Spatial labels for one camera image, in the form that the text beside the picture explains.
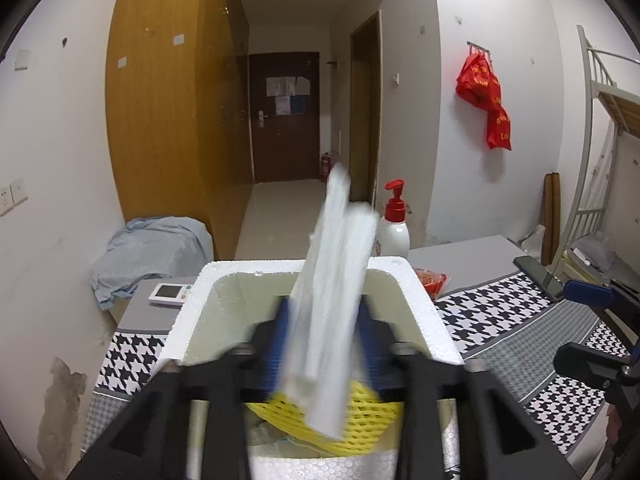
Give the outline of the wooden wardrobe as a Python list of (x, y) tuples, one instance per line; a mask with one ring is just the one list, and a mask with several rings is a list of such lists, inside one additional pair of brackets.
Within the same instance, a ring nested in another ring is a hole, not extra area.
[(253, 185), (241, 0), (116, 0), (105, 109), (122, 214), (190, 217), (234, 257)]

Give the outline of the white styrofoam box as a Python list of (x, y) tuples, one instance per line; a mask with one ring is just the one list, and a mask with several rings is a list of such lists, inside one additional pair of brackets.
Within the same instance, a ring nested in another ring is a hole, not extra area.
[(367, 275), (410, 341), (458, 364), (454, 343), (409, 263), (369, 260), (337, 296), (341, 278), (303, 260), (217, 261), (206, 264), (171, 327), (157, 364), (182, 366), (178, 397), (208, 404), (202, 442), (189, 444), (186, 472), (199, 479), (250, 476), (244, 406), (277, 388), (316, 401), (324, 428), (345, 425), (350, 345)]

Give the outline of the white remote control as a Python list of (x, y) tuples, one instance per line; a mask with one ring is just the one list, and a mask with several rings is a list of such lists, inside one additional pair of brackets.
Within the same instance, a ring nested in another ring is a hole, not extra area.
[(149, 303), (154, 306), (181, 308), (186, 303), (192, 288), (192, 284), (157, 284), (149, 296)]

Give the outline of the white pump lotion bottle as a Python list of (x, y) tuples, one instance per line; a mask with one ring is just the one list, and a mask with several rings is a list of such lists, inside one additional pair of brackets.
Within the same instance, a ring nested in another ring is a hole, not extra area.
[(387, 201), (383, 217), (378, 222), (374, 242), (376, 256), (407, 258), (410, 250), (410, 233), (406, 223), (407, 204), (402, 198), (405, 181), (396, 179), (387, 182), (384, 188), (392, 196)]

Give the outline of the white wall switch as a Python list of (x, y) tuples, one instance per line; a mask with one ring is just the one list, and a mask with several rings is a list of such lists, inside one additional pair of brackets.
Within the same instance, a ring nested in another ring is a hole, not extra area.
[(14, 70), (16, 72), (22, 72), (28, 70), (30, 51), (26, 49), (20, 49), (16, 52), (14, 58)]

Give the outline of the grey blue cloth pile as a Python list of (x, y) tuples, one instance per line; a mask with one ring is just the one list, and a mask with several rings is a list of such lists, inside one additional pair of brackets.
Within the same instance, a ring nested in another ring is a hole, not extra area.
[(106, 245), (93, 267), (91, 288), (98, 306), (110, 310), (129, 299), (143, 280), (188, 278), (214, 260), (214, 242), (206, 225), (189, 217), (137, 218)]

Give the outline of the black smartphone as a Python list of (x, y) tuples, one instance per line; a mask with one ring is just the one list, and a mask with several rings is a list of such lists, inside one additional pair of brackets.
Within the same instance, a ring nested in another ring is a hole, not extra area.
[(550, 301), (558, 302), (563, 299), (563, 284), (535, 258), (519, 256), (513, 259), (513, 264), (530, 278)]

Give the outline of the wooden boards leaning on wall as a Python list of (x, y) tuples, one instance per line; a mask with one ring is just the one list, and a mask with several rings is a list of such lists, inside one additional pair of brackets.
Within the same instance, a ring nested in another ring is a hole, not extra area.
[(559, 246), (561, 222), (560, 174), (552, 172), (544, 176), (542, 193), (541, 224), (544, 226), (544, 240), (541, 248), (541, 263), (548, 266)]

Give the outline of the dark brown entrance door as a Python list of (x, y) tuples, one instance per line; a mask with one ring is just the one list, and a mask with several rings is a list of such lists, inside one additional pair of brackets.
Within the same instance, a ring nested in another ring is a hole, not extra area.
[(318, 179), (320, 54), (256, 53), (248, 60), (255, 181)]

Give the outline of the side door frame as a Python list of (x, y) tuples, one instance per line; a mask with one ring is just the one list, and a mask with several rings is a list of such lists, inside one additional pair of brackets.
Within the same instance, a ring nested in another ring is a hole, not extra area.
[(375, 206), (382, 133), (383, 45), (381, 11), (350, 35), (350, 199)]

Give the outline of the red fire extinguisher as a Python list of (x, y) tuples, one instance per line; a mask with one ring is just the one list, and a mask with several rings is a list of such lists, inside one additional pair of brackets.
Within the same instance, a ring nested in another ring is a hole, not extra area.
[(323, 153), (320, 158), (320, 180), (326, 183), (332, 169), (332, 155), (329, 152)]

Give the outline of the white wall socket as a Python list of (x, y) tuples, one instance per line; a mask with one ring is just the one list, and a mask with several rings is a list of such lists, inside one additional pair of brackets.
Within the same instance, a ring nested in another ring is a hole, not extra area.
[(14, 180), (9, 185), (0, 188), (0, 216), (10, 212), (15, 206), (28, 200), (26, 183), (23, 178)]

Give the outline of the red hanging bags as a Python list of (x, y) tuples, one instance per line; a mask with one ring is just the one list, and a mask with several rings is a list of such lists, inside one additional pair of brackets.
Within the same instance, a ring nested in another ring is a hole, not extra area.
[(487, 114), (487, 147), (511, 151), (511, 119), (502, 105), (500, 82), (484, 51), (470, 47), (457, 76), (456, 93), (460, 99)]

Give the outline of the houndstooth table mat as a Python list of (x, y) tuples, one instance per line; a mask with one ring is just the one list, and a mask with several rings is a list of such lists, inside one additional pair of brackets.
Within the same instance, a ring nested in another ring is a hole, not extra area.
[[(552, 304), (521, 273), (450, 292), (435, 307), (465, 359), (481, 358), (524, 403), (529, 415), (583, 474), (605, 446), (602, 392), (555, 375), (554, 352), (569, 341), (624, 358), (628, 352), (605, 322), (582, 304)], [(86, 419), (84, 448), (149, 378), (176, 312), (129, 308), (108, 346)]]

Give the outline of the yellow foam net sleeve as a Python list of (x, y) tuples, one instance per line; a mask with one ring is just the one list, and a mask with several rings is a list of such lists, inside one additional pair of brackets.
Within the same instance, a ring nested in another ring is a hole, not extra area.
[(401, 418), (404, 404), (385, 403), (362, 382), (350, 383), (343, 437), (332, 440), (306, 425), (303, 412), (284, 394), (274, 394), (265, 403), (247, 403), (258, 418), (289, 437), (310, 444), (333, 456), (356, 456), (371, 453), (385, 431)]

